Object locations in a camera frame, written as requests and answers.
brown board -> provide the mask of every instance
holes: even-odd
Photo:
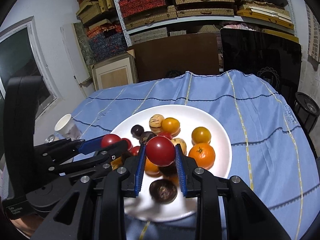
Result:
[[[164,78],[170,70],[197,75],[219,75],[214,33],[185,34],[134,44],[139,82]]]

red cherry tomato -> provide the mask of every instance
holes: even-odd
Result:
[[[174,145],[164,136],[153,137],[146,145],[146,155],[159,167],[169,166],[175,159]]]
[[[121,138],[121,140],[125,140],[128,143],[128,150],[130,150],[132,148],[132,143],[128,138]]]
[[[160,132],[158,133],[158,136],[164,136],[167,137],[169,140],[172,140],[172,134],[169,132]]]
[[[131,150],[129,150],[129,152],[133,155],[133,156],[137,156],[140,150],[140,146],[135,146],[133,148],[131,148]]]
[[[121,138],[116,134],[112,134],[112,133],[106,134],[101,140],[101,147],[102,148],[108,147],[109,145],[119,142],[120,140]]]

paper cup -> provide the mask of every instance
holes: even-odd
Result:
[[[54,130],[61,134],[64,138],[71,138],[72,140],[79,139],[81,132],[72,119],[71,114],[66,114],[62,117],[54,127]]]

blue tablecloth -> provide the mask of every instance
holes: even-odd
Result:
[[[110,133],[132,114],[165,104],[197,107],[216,118],[232,145],[229,176],[240,176],[290,237],[300,239],[320,210],[316,163],[284,98],[255,75],[235,70],[219,76],[187,72],[177,78],[99,90],[72,116],[82,138],[91,139]],[[126,216],[127,239],[193,240],[195,218],[160,224]]]

yellow stripe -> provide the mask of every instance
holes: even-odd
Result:
[[[188,86],[188,91],[187,91],[186,101],[184,102],[184,105],[186,105],[186,104],[188,103],[189,92],[190,92],[190,86],[191,86],[191,78],[192,78],[192,73],[190,73],[189,86]]]
[[[147,96],[144,98],[144,100],[142,101],[142,103],[140,104],[140,106],[138,106],[138,108],[136,110],[133,111],[132,115],[135,114],[138,109],[143,105],[144,101],[146,101],[146,99],[148,98],[149,94],[151,93],[151,90],[155,87],[155,85],[159,82],[160,80],[158,80],[157,82],[155,82],[152,86],[152,88],[150,89],[149,93],[147,94]]]
[[[148,226],[149,226],[149,225],[150,225],[150,221],[148,221],[148,222],[145,224],[145,226],[144,226],[143,230],[141,231],[141,234],[140,234],[139,240],[143,240],[143,238],[144,238],[144,234],[146,233],[147,228],[148,228]]]
[[[228,75],[228,78],[229,78],[231,86],[232,86],[233,97],[234,97],[234,100],[235,100],[236,109],[237,109],[238,115],[240,117],[241,126],[242,126],[244,137],[245,137],[245,143],[246,143],[245,148],[246,148],[246,153],[247,153],[247,163],[248,163],[249,179],[250,179],[250,189],[253,190],[253,178],[252,178],[252,169],[251,169],[250,156],[249,156],[248,134],[247,134],[247,130],[246,130],[245,126],[244,126],[242,115],[240,113],[240,109],[239,109],[239,106],[238,106],[238,103],[237,103],[237,100],[236,100],[235,87],[233,86],[233,82],[232,82],[231,77],[230,77],[228,72],[227,72],[227,75]]]
[[[125,88],[123,88],[121,91],[120,91],[120,93],[116,96],[116,98],[115,99],[113,99],[110,103],[109,103],[109,105],[107,105],[107,107],[105,108],[105,109],[102,109],[101,111],[99,111],[98,113],[97,113],[97,116],[96,116],[96,118],[93,120],[93,122],[88,126],[88,128],[83,132],[83,134],[81,135],[81,137],[86,133],[86,131],[94,124],[94,122],[98,119],[98,117],[99,117],[99,114],[101,113],[101,112],[103,112],[104,110],[106,110],[120,95],[121,95],[121,93],[123,92],[123,90],[124,90]]]
[[[266,86],[266,88],[269,90],[269,92],[275,97],[275,99],[282,104],[282,102],[276,97],[276,95],[268,88],[268,86],[262,82],[260,80],[260,82],[262,84],[264,84]],[[299,153],[298,153],[298,147],[297,147],[297,144],[296,144],[296,140],[294,139],[291,131],[290,131],[290,128],[289,128],[289,125],[287,123],[287,120],[283,114],[283,119],[284,119],[284,123],[285,123],[285,126],[287,127],[288,131],[289,131],[289,135],[291,137],[291,140],[294,144],[294,148],[296,150],[296,154],[297,154],[297,162],[298,162],[298,174],[299,174],[299,184],[300,184],[300,195],[301,195],[301,201],[300,201],[300,215],[299,215],[299,223],[298,223],[298,228],[297,228],[297,234],[296,234],[296,237],[295,237],[295,240],[298,239],[298,234],[299,234],[299,230],[300,230],[300,224],[301,224],[301,218],[302,218],[302,206],[303,206],[303,189],[302,189],[302,179],[301,179],[301,172],[300,172],[300,161],[299,161]]]

